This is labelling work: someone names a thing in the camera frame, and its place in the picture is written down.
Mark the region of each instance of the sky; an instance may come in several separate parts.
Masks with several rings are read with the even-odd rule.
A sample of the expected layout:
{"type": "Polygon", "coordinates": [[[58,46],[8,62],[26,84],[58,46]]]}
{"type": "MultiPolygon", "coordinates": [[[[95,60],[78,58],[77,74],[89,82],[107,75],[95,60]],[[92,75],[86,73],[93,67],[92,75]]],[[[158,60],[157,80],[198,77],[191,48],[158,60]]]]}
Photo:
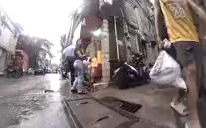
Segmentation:
{"type": "Polygon", "coordinates": [[[52,62],[59,63],[60,36],[67,31],[69,15],[82,0],[0,0],[11,20],[30,36],[46,38],[54,44],[52,62]]]}

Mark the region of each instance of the curb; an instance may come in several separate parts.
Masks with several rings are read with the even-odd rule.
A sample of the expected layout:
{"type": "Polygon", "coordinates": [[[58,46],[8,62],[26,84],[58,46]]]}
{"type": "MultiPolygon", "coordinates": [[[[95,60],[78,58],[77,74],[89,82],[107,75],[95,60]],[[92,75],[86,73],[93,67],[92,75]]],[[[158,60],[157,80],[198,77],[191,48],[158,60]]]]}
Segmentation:
{"type": "Polygon", "coordinates": [[[62,104],[64,106],[64,111],[66,115],[68,115],[69,117],[67,122],[69,123],[70,127],[71,128],[83,128],[83,126],[78,121],[77,117],[75,116],[72,108],[70,107],[66,99],[62,100],[62,104]]]}

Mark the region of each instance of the man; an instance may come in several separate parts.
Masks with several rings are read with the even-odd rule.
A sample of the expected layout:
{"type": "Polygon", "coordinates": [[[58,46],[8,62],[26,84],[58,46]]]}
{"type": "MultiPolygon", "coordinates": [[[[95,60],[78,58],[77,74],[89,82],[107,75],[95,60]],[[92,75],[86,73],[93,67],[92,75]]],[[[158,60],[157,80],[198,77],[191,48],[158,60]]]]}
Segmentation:
{"type": "MultiPolygon", "coordinates": [[[[201,128],[197,112],[199,73],[197,66],[200,64],[199,37],[193,22],[194,11],[206,22],[205,12],[193,0],[155,0],[155,26],[159,48],[163,47],[163,21],[165,20],[169,39],[176,50],[176,60],[183,67],[183,76],[187,84],[187,104],[190,121],[186,128],[201,128]]],[[[179,97],[173,102],[172,108],[178,113],[186,115],[183,105],[180,105],[180,96],[185,91],[180,90],[179,97]]]]}
{"type": "Polygon", "coordinates": [[[73,63],[75,61],[74,49],[75,46],[70,45],[63,51],[62,55],[63,62],[67,61],[66,63],[71,74],[71,85],[73,85],[73,82],[75,80],[75,69],[73,67],[73,63]]]}

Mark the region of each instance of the street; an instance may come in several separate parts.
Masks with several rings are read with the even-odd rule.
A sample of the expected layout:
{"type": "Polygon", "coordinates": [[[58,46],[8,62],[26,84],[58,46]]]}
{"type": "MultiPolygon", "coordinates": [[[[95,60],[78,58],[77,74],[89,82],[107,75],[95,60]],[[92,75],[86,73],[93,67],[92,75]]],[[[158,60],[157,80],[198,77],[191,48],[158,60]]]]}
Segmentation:
{"type": "Polygon", "coordinates": [[[0,128],[70,128],[61,103],[69,96],[58,74],[0,77],[0,128]]]}

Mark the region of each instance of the yellow shirt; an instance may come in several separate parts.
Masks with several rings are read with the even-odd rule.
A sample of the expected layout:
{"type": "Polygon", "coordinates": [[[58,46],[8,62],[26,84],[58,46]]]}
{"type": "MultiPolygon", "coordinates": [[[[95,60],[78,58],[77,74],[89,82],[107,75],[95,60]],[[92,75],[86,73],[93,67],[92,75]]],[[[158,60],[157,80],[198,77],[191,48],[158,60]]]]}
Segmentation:
{"type": "Polygon", "coordinates": [[[199,42],[186,0],[159,0],[172,43],[180,41],[199,42]]]}

